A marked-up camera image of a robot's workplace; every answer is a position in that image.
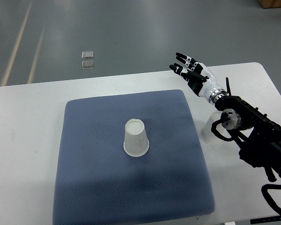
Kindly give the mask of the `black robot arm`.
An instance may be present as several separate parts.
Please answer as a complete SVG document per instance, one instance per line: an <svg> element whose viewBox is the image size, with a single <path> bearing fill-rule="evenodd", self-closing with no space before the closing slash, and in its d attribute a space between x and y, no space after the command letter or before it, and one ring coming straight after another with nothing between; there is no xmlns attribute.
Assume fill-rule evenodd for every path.
<svg viewBox="0 0 281 225"><path fill-rule="evenodd" d="M221 112L211 132L219 139L234 141L239 157L252 167L263 167L270 182L281 178L281 126L230 90L219 90L211 102Z"/></svg>

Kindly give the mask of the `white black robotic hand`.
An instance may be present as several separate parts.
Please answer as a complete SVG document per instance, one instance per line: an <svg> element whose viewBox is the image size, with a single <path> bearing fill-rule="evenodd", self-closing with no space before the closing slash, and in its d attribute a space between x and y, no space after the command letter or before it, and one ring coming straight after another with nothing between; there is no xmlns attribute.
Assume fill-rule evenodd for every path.
<svg viewBox="0 0 281 225"><path fill-rule="evenodd" d="M212 105L227 95L223 87L218 85L214 74L203 63L181 53L176 53L176 59L183 65L174 63L169 68L187 82L195 95L205 98Z"/></svg>

